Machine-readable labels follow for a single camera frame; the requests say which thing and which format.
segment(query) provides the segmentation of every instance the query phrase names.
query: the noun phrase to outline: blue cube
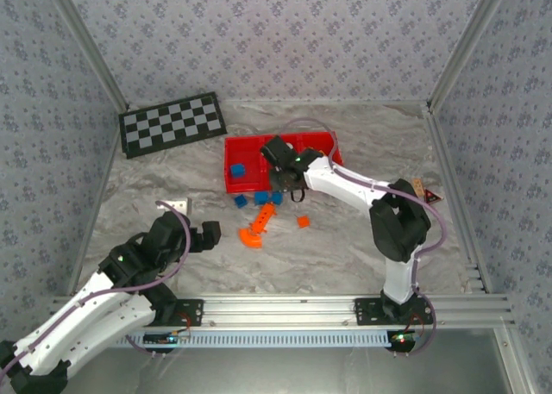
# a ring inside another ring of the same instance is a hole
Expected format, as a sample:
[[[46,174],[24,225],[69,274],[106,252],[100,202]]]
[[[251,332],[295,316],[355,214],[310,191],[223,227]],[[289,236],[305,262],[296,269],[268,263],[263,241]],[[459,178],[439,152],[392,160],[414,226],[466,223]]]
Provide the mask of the blue cube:
[[[284,195],[280,191],[274,191],[272,196],[270,197],[270,201],[277,206],[280,206],[284,201]]]
[[[248,200],[242,194],[240,196],[234,197],[235,205],[238,206],[238,209],[241,209],[243,206],[248,204]]]
[[[268,203],[268,191],[255,192],[255,204],[257,206]]]
[[[245,176],[245,166],[243,164],[233,164],[230,166],[230,174],[233,178]]]

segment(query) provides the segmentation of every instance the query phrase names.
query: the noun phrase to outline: gray wall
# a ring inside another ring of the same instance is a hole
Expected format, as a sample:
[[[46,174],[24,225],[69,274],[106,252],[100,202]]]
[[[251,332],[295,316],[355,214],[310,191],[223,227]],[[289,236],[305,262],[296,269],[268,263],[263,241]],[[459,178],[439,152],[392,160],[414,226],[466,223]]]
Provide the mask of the gray wall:
[[[426,99],[479,0],[74,0],[122,93]]]
[[[552,392],[552,0],[504,0],[439,113],[494,290]]]
[[[0,340],[66,291],[116,112],[50,0],[0,0]]]

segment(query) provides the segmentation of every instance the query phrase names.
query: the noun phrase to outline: gray marble surface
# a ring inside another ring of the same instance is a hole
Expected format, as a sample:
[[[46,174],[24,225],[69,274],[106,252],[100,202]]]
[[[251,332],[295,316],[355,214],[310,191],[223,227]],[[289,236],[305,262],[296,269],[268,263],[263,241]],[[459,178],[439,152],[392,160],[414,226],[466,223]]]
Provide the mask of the gray marble surface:
[[[223,103],[229,136],[276,131],[295,117],[325,121],[337,132],[347,168],[368,177],[395,181],[421,177],[443,193],[437,164],[417,105],[389,107],[370,103]],[[313,127],[298,127],[298,130]],[[80,284],[113,246],[147,231],[161,211],[156,199],[190,197],[194,225],[218,220],[223,237],[212,251],[192,253],[169,286],[180,294],[205,292],[378,293],[385,262],[373,244],[369,221],[359,211],[322,193],[307,191],[302,203],[288,196],[267,225],[263,248],[244,247],[238,228],[247,227],[259,209],[237,209],[226,194],[224,137],[175,147],[135,159],[116,153]],[[461,254],[446,200],[436,205],[447,220],[445,245],[421,262],[421,288],[432,293],[468,292],[467,263]],[[299,229],[296,216],[311,226]],[[440,235],[435,220],[428,243]]]

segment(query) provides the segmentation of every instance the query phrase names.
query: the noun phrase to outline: purple cable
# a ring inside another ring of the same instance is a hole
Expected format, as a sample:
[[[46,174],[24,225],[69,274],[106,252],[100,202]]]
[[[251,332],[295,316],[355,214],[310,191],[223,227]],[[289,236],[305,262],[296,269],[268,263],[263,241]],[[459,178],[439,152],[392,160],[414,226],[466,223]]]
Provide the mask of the purple cable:
[[[153,288],[157,285],[162,284],[169,278],[176,275],[176,273],[180,270],[186,259],[188,259],[188,253],[190,252],[190,241],[191,241],[191,234],[190,234],[190,228],[188,227],[188,223],[186,223],[184,217],[170,204],[167,204],[165,202],[161,202],[160,200],[155,202],[156,205],[162,205],[169,209],[178,219],[179,222],[182,223],[182,226],[184,227],[184,233],[186,237],[186,244],[184,248],[184,252],[182,253],[182,256],[180,256],[179,263],[175,266],[172,271],[170,271],[167,275],[164,275],[162,278],[156,279],[153,282],[150,282],[149,284],[145,285],[139,285],[139,286],[130,286],[128,288],[110,288],[110,289],[104,289],[102,291],[92,292],[90,295],[83,297],[78,301],[79,307],[82,307],[85,303],[90,301],[91,299],[95,297],[101,297],[102,295],[107,295],[109,293],[119,293],[119,292],[138,292],[138,291],[145,291],[146,289]],[[9,364],[2,369],[0,372],[0,386],[2,386],[3,378],[8,374],[9,370],[17,363],[19,362],[25,355],[27,355],[28,352],[33,352],[38,345],[43,342],[67,317],[72,314],[75,310],[77,310],[78,306],[77,304],[73,305],[71,308],[69,308],[66,312],[63,313],[50,327],[48,327],[41,336],[39,336],[34,342],[28,344],[27,349],[21,353],[19,353],[12,361],[9,362]]]
[[[433,207],[428,205],[426,202],[420,200],[418,197],[412,196],[412,194],[408,194],[408,193],[405,193],[403,191],[390,189],[389,187],[385,187],[383,185],[370,184],[370,183],[368,183],[364,180],[359,180],[358,178],[351,177],[351,176],[345,174],[344,172],[341,172],[338,168],[335,168],[334,167],[334,161],[332,160],[332,158],[333,158],[334,154],[337,151],[337,138],[336,138],[335,133],[324,122],[322,122],[320,120],[317,120],[316,118],[309,118],[309,117],[295,118],[293,120],[290,120],[286,124],[284,124],[284,126],[281,128],[279,133],[282,134],[289,126],[291,126],[295,122],[315,122],[318,125],[321,125],[326,131],[328,131],[328,133],[331,135],[332,141],[334,142],[334,145],[333,145],[333,147],[331,148],[331,151],[328,154],[329,167],[338,176],[340,176],[341,178],[346,179],[347,181],[350,181],[351,183],[355,183],[355,184],[361,185],[363,187],[367,187],[369,189],[373,189],[373,190],[377,190],[377,191],[383,191],[385,193],[390,193],[390,194],[393,194],[395,196],[401,196],[401,197],[404,197],[408,200],[411,200],[412,202],[417,203],[417,204],[421,205],[424,209],[428,210],[439,222],[439,226],[441,227],[441,238],[436,243],[434,243],[430,246],[424,247],[419,252],[417,252],[414,256],[414,263],[412,264],[412,278],[411,278],[412,292],[415,293],[418,297],[423,298],[423,300],[430,307],[431,318],[433,319],[433,325],[432,325],[432,328],[431,328],[430,337],[427,340],[425,340],[424,344],[420,348],[418,348],[413,353],[409,353],[409,355],[410,356],[417,355],[417,354],[425,351],[428,348],[428,346],[430,345],[430,343],[433,341],[433,339],[435,338],[436,329],[437,329],[437,317],[436,317],[435,307],[433,306],[433,303],[431,303],[431,301],[428,299],[428,297],[426,297],[417,288],[417,282],[416,282],[417,266],[418,266],[418,261],[419,261],[420,257],[423,254],[432,252],[433,250],[439,248],[447,240],[447,235],[448,235],[447,223],[445,222],[445,220],[442,218],[442,216],[439,214],[439,212],[437,210],[435,210]]]

